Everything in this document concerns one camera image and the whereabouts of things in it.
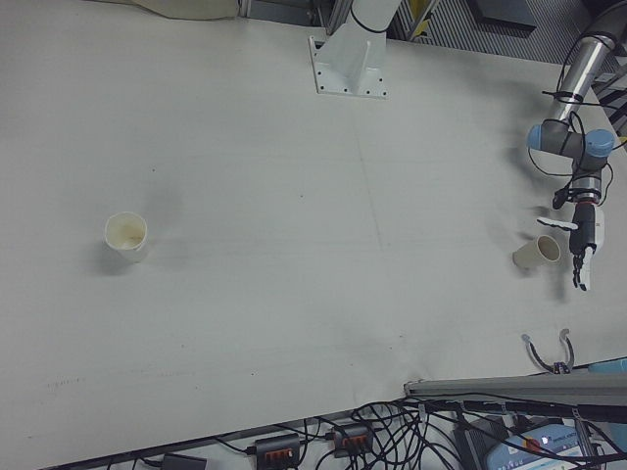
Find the metal pole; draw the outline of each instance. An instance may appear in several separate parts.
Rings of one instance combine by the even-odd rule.
[[[567,405],[627,406],[627,373],[533,375],[409,382],[408,397],[503,403],[535,400]]]
[[[578,99],[583,100],[597,71],[600,69],[605,57],[614,48],[614,42],[608,37],[585,37],[581,40],[582,46],[577,59],[568,70],[566,78],[559,87],[560,92],[570,96],[556,97],[549,110],[548,119],[568,121],[570,113],[579,109]]]

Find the metal bracket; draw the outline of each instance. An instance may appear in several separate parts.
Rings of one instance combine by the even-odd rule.
[[[347,21],[326,41],[310,36],[318,93],[385,99],[386,29],[401,0],[354,0]]]

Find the black cable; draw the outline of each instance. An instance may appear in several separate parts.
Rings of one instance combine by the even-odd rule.
[[[381,416],[375,409],[375,405],[385,406],[387,411],[390,413],[388,416]],[[392,406],[396,406],[402,410],[402,413],[394,414],[392,411]],[[377,420],[368,419],[361,415],[362,411],[370,409],[370,411],[377,416]],[[392,432],[389,428],[388,420],[391,419],[392,416],[402,416],[404,424],[400,426],[395,432]],[[415,440],[415,432],[413,431],[413,426],[415,424],[415,417],[411,414],[411,412],[404,410],[398,403],[394,402],[378,402],[378,403],[369,403],[361,408],[358,408],[353,411],[351,416],[357,422],[378,422],[381,426],[383,426],[383,430],[387,432],[388,439],[385,444],[379,443],[379,450],[372,449],[371,453],[374,456],[374,460],[366,463],[366,468],[371,468],[378,461],[382,461],[385,464],[391,464],[395,468],[401,466],[402,468],[408,464],[411,464],[411,460],[417,455],[419,451],[419,446],[416,447],[415,450],[411,450],[413,446],[413,441]],[[410,443],[408,444],[406,441],[407,434],[411,433]],[[405,455],[402,458],[399,458],[398,448],[401,441],[404,441],[405,444]],[[395,452],[394,460],[390,460],[388,455],[391,451]]]
[[[612,105],[602,105],[600,103],[591,103],[591,102],[587,102],[587,101],[582,101],[582,102],[578,102],[578,101],[568,101],[567,99],[564,98],[560,98],[560,97],[556,97],[556,95],[552,92],[548,92],[548,91],[543,91],[543,93],[548,94],[553,96],[556,100],[558,100],[560,103],[566,104],[566,105],[579,105],[579,106],[591,106],[593,108],[607,108],[609,110],[613,110],[617,113],[622,114],[623,116],[627,117],[627,112],[616,107],[616,106],[612,106]],[[625,144],[627,144],[627,142],[623,142],[615,147],[613,147],[611,150],[614,151],[616,149],[620,149],[621,147],[624,147]]]
[[[307,426],[307,420],[305,420],[305,419],[304,419],[304,420],[303,420],[303,422],[305,423],[305,426]],[[273,425],[272,425],[272,427],[274,427],[274,428],[284,429],[284,430],[286,430],[286,431],[291,431],[292,433],[300,434],[301,436],[309,436],[309,438],[310,438],[310,439],[309,439],[309,442],[310,442],[310,443],[311,443],[311,442],[313,442],[313,441],[315,441],[316,439],[320,439],[320,440],[322,440],[322,441],[326,441],[326,438],[324,437],[324,435],[320,435],[320,434],[319,434],[319,432],[320,432],[320,422],[319,422],[319,421],[318,421],[318,423],[317,423],[317,429],[315,430],[315,433],[314,433],[314,434],[311,434],[311,433],[305,433],[305,432],[303,432],[303,431],[299,431],[299,430],[298,430],[298,429],[296,429],[296,428],[291,428],[291,427],[289,427],[289,426],[285,426],[285,425],[283,425],[283,424],[273,424]]]
[[[455,449],[455,452],[458,453],[458,456],[461,456],[461,451],[459,450],[459,447],[458,447],[457,443],[453,439],[451,439],[451,437],[447,433],[442,431],[442,428],[439,428],[435,424],[429,424],[428,426],[430,428],[435,429],[440,434],[440,436],[445,438],[449,442],[449,444],[451,444],[451,446]]]
[[[599,464],[603,464],[603,463],[608,463],[608,462],[614,462],[614,461],[620,461],[620,460],[627,459],[627,453],[624,453],[624,452],[611,454],[611,455],[608,455],[607,457],[593,457],[593,456],[568,457],[568,456],[565,456],[565,455],[552,456],[552,455],[546,454],[544,452],[536,451],[536,450],[533,450],[531,448],[525,448],[523,446],[518,446],[518,445],[516,445],[514,443],[510,443],[510,442],[508,442],[506,440],[503,440],[500,437],[495,436],[495,435],[493,435],[493,434],[491,434],[491,433],[489,433],[489,432],[487,432],[487,431],[485,431],[485,430],[483,430],[481,428],[473,426],[472,424],[468,423],[467,421],[461,422],[458,419],[449,418],[447,416],[443,416],[443,415],[438,414],[436,412],[431,412],[431,414],[433,416],[436,416],[436,417],[444,420],[444,421],[449,421],[451,423],[458,424],[461,427],[465,427],[465,428],[477,431],[477,432],[483,434],[484,436],[488,436],[489,438],[494,439],[497,442],[503,443],[503,444],[505,444],[505,445],[507,445],[509,447],[512,447],[512,448],[516,448],[516,449],[518,449],[520,451],[523,451],[523,452],[526,452],[526,453],[530,453],[530,454],[533,454],[533,455],[537,455],[537,456],[540,456],[540,457],[553,459],[553,460],[560,460],[560,461],[569,462],[569,463],[575,465],[575,467],[573,467],[573,470],[574,469],[581,470],[581,469],[588,468],[588,466],[590,466],[590,465],[599,465]]]
[[[387,28],[385,29],[372,29],[371,27],[366,26],[365,24],[363,24],[359,18],[357,18],[357,15],[355,15],[355,12],[353,11],[353,4],[351,4],[351,16],[353,17],[353,20],[355,20],[355,23],[357,23],[362,29],[365,29],[368,32],[371,32],[373,34],[382,34],[385,31],[387,31]]]
[[[161,468],[161,466],[163,465],[163,461],[161,460],[149,460],[147,458],[144,457],[139,457],[139,459],[142,461],[143,464],[148,465],[149,467],[153,467],[153,468]]]
[[[586,37],[594,37],[603,46],[605,46],[607,49],[609,49],[610,52],[613,51],[613,48],[609,47],[609,45],[605,42],[605,39],[602,36],[597,36],[595,34],[586,34],[586,33],[580,34],[579,37],[577,37],[577,39],[575,40],[573,45],[568,50],[568,53],[566,54],[566,58],[564,59],[564,62],[562,62],[562,64],[561,64],[561,71],[559,72],[559,77],[557,78],[557,85],[555,87],[555,93],[559,92],[559,88],[561,88],[561,84],[563,83],[563,81],[565,79],[566,66],[568,65],[568,61],[570,60],[570,56],[572,56],[572,53],[575,51],[575,49],[579,45],[579,42],[581,42],[581,40],[586,38]]]
[[[396,407],[399,407],[399,405],[398,405],[397,403],[391,403],[391,402],[390,402],[390,403],[377,403],[377,404],[385,404],[385,405],[388,405],[388,406],[389,406],[390,404],[394,404]],[[382,445],[382,444],[380,443],[380,441],[378,442],[378,445],[379,445],[379,451],[378,451],[378,452],[377,452],[377,451],[375,451],[375,449],[374,449],[374,448],[371,450],[371,453],[375,456],[375,460],[374,460],[373,462],[370,462],[370,464],[374,464],[376,461],[382,461],[382,462],[384,462],[386,465],[387,465],[387,464],[390,464],[390,465],[392,465],[392,466],[395,466],[395,467],[396,467],[396,466],[399,466],[399,465],[405,465],[405,464],[407,464],[407,463],[410,463],[410,460],[411,460],[411,459],[415,456],[415,452],[414,452],[413,454],[406,453],[406,457],[405,457],[403,460],[399,460],[397,447],[398,447],[398,444],[399,444],[402,440],[404,440],[404,439],[405,439],[405,437],[406,437],[406,435],[407,435],[407,434],[411,431],[411,428],[410,428],[410,427],[411,427],[411,425],[414,423],[415,418],[411,415],[411,413],[410,413],[410,412],[405,411],[404,413],[402,413],[402,414],[401,414],[401,415],[404,417],[404,419],[405,419],[405,418],[407,418],[407,416],[408,416],[408,415],[412,418],[412,421],[411,421],[411,422],[408,422],[407,420],[405,421],[405,422],[406,422],[406,426],[408,426],[408,428],[407,428],[407,429],[405,429],[405,427],[406,427],[406,426],[401,426],[401,427],[400,427],[399,429],[397,429],[394,433],[392,433],[392,432],[391,432],[391,430],[390,430],[390,428],[389,428],[389,425],[386,423],[386,419],[389,419],[389,418],[390,418],[390,416],[386,416],[386,417],[384,417],[384,418],[383,418],[383,417],[381,417],[381,416],[380,416],[380,415],[379,415],[379,414],[378,414],[378,413],[374,410],[373,406],[371,406],[371,405],[372,405],[372,403],[371,403],[371,404],[369,404],[369,405],[366,405],[365,407],[370,406],[370,409],[371,409],[371,411],[373,412],[373,414],[375,414],[375,415],[378,417],[378,419],[379,419],[379,421],[378,421],[378,422],[380,422],[380,424],[381,424],[381,425],[384,427],[384,429],[388,432],[388,436],[389,436],[389,438],[388,438],[388,441],[387,441],[384,445]],[[354,419],[354,420],[356,420],[356,421],[358,421],[358,422],[363,422],[363,421],[365,421],[363,418],[361,418],[361,415],[360,415],[360,411],[359,411],[359,410],[354,410],[354,413],[353,413],[353,419]],[[396,437],[396,435],[397,435],[397,434],[399,434],[400,432],[403,432],[403,434],[402,434],[402,435],[401,435],[401,436],[400,436],[400,437],[396,440],[396,439],[395,439],[395,437]],[[389,454],[392,450],[395,452],[395,458],[394,458],[394,460],[390,460],[389,458],[387,458],[387,455],[388,455],[388,454]]]
[[[603,200],[599,203],[599,206],[605,204],[605,201],[607,200],[607,190],[614,180],[614,168],[612,168],[611,164],[605,164],[605,166],[609,168],[609,181],[607,181],[607,185],[605,186],[605,192],[603,194]]]
[[[322,465],[322,462],[328,458],[329,455],[333,455],[333,453],[335,452],[335,450],[330,450],[329,452],[327,452],[325,455],[323,455],[317,462],[317,464],[315,465],[315,470],[319,470],[320,469],[320,465]]]
[[[594,429],[597,432],[597,434],[599,434],[609,444],[611,448],[613,448],[617,452],[624,451],[622,448],[620,448],[620,446],[617,443],[615,443],[612,439],[610,439],[609,436],[599,426],[597,426],[594,423],[591,423],[590,421],[586,421],[584,424]]]
[[[529,147],[527,147],[527,154],[529,155],[529,160],[531,161],[533,166],[536,167],[538,171],[545,174],[546,176],[565,176],[565,177],[570,176],[570,173],[549,173],[548,171],[541,169],[540,166],[534,160],[533,156],[531,155],[531,149]]]
[[[220,439],[220,438],[212,438],[212,441],[216,441],[217,443],[220,443],[220,444],[222,444],[223,446],[228,447],[228,448],[230,448],[231,450],[233,450],[233,451],[235,451],[235,452],[244,453],[244,454],[246,454],[246,455],[248,455],[248,454],[249,454],[249,453],[248,453],[248,451],[247,451],[246,449],[236,447],[236,446],[234,446],[234,445],[232,445],[232,444],[229,444],[229,443],[227,443],[227,442],[223,441],[223,440],[222,440],[222,439]]]

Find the metal frame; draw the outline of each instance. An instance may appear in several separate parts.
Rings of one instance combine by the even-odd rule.
[[[516,400],[627,407],[627,374],[582,372],[566,375],[418,381],[407,383],[405,391],[408,397],[438,400],[447,397],[447,400],[453,401],[507,402],[507,399],[486,399],[486,396],[482,395],[490,394]]]

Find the white mounting base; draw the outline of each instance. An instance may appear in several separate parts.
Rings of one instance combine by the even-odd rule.
[[[324,41],[316,40],[313,36],[309,38],[310,54],[312,56],[313,76],[318,93],[344,96],[360,96],[364,98],[378,98],[385,100],[388,96],[387,86],[383,81],[381,69],[364,68],[359,80],[359,86],[352,84],[351,79],[341,72],[335,70],[331,64],[321,62],[317,59],[318,52],[316,44],[323,44]]]

